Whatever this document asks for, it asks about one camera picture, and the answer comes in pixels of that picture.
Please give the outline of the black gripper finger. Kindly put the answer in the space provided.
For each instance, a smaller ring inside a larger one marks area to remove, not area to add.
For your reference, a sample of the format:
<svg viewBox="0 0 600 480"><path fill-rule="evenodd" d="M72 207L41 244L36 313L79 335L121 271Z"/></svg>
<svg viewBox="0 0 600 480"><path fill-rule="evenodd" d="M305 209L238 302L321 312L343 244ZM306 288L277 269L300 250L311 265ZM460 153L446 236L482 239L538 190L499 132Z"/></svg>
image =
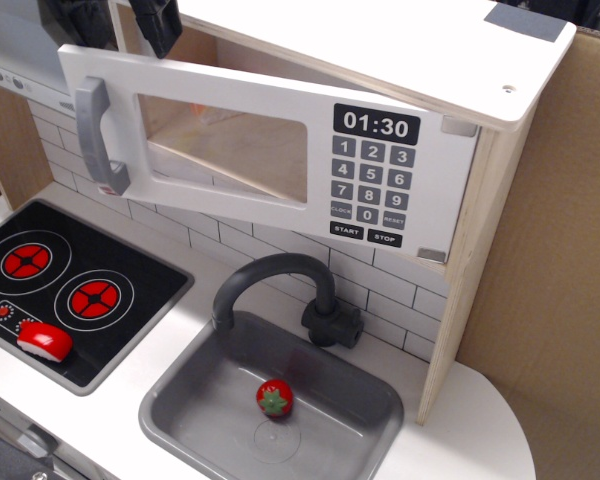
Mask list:
<svg viewBox="0 0 600 480"><path fill-rule="evenodd" d="M130 0L136 23L157 58L165 58L183 27L177 0Z"/></svg>
<svg viewBox="0 0 600 480"><path fill-rule="evenodd" d="M45 4L76 45L96 49L118 48L105 1L49 0Z"/></svg>

